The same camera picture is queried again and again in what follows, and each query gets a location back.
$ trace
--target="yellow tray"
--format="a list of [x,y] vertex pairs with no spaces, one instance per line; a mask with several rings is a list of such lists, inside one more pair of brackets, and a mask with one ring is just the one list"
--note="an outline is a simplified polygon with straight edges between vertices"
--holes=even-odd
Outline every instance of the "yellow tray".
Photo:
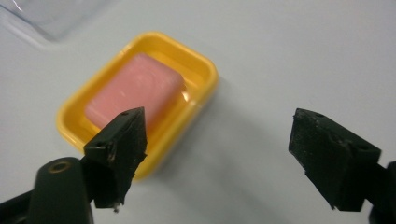
[[148,156],[136,170],[134,179],[149,175],[197,115],[217,86],[215,65],[203,55],[176,42],[167,35],[149,32],[138,36],[120,51],[102,70],[72,95],[58,112],[56,125],[61,136],[83,153],[83,147],[100,130],[84,114],[86,104],[137,53],[146,53],[179,72],[185,81],[184,99],[178,100],[148,135]]

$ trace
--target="yellow soap dish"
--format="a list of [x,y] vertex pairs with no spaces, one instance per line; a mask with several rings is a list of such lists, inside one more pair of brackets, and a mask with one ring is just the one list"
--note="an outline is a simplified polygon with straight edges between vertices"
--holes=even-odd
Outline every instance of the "yellow soap dish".
[[149,32],[139,35],[121,50],[102,70],[72,95],[58,112],[56,125],[61,136],[83,153],[83,147],[100,130],[85,116],[87,103],[136,54],[145,53],[180,73],[186,89],[183,98],[166,107],[166,116],[148,132],[148,154],[136,170],[134,179],[149,175],[175,143],[217,86],[215,65],[203,55],[171,37]]

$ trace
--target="white table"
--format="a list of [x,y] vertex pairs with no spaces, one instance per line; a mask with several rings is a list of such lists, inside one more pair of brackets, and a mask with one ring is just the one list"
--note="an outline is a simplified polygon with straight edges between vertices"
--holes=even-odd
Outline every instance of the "white table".
[[396,2],[119,1],[56,48],[0,27],[0,201],[76,150],[55,115],[136,35],[162,31],[210,58],[217,94],[120,213],[95,223],[367,223],[332,211],[288,152],[297,107],[396,160]]

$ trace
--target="pink soap bar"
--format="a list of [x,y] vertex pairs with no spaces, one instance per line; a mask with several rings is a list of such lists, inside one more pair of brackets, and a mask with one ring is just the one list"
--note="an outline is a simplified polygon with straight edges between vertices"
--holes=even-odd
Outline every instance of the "pink soap bar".
[[91,99],[85,115],[102,129],[119,113],[144,106],[149,127],[183,89],[179,73],[146,54],[138,54]]

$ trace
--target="pink object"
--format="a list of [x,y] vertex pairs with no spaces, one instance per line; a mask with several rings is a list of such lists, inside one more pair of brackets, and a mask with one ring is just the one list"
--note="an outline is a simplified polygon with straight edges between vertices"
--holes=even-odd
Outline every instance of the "pink object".
[[91,99],[85,115],[102,129],[119,113],[144,106],[149,127],[183,89],[179,73],[146,54],[138,54]]

